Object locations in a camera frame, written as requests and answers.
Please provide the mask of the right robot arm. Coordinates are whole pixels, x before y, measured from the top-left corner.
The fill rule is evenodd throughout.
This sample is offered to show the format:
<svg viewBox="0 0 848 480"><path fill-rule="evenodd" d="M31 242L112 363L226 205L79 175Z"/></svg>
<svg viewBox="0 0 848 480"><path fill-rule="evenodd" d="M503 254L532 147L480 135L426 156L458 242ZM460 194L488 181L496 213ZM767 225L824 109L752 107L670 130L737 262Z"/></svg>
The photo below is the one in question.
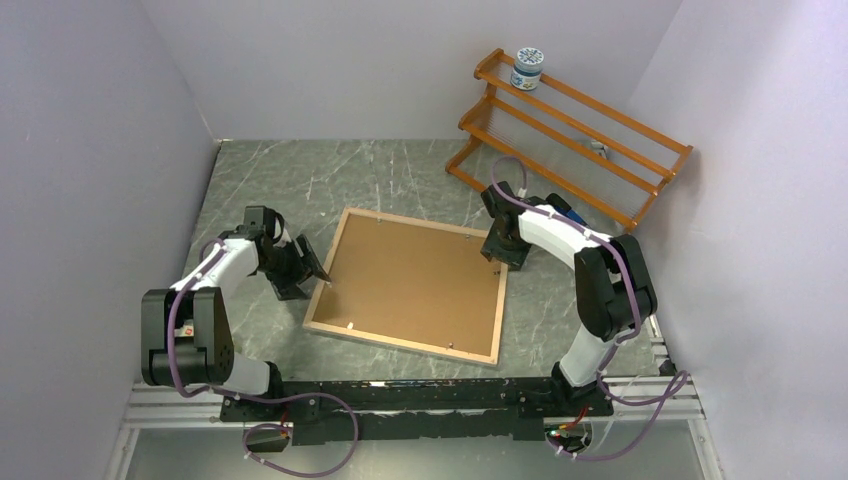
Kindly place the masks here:
<svg viewBox="0 0 848 480"><path fill-rule="evenodd" d="M637 330L658 300L639 242L629 234L597 232L559 195L518 198L505 181L481 194L493 223L481 249L488 260L523 267L533 247L572 270L581 326L552 369L553 408L572 415L597 388L597 375L616 340Z"/></svg>

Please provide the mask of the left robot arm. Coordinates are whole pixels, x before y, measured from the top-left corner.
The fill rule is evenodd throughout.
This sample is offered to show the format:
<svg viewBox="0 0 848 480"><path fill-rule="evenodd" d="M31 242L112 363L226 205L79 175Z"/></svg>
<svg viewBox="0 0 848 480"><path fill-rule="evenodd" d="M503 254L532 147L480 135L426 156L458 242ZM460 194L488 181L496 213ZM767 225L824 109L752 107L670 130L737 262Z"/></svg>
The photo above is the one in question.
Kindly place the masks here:
<svg viewBox="0 0 848 480"><path fill-rule="evenodd" d="M262 420L286 406L278 367L237 352L227 300L246 279L263 275L281 302L303 300L303 284L331 280L305 235L289 234L276 210L246 207L243 221L208 242L209 252L184 278L141 300L141 376L184 398L213 392L246 401Z"/></svg>

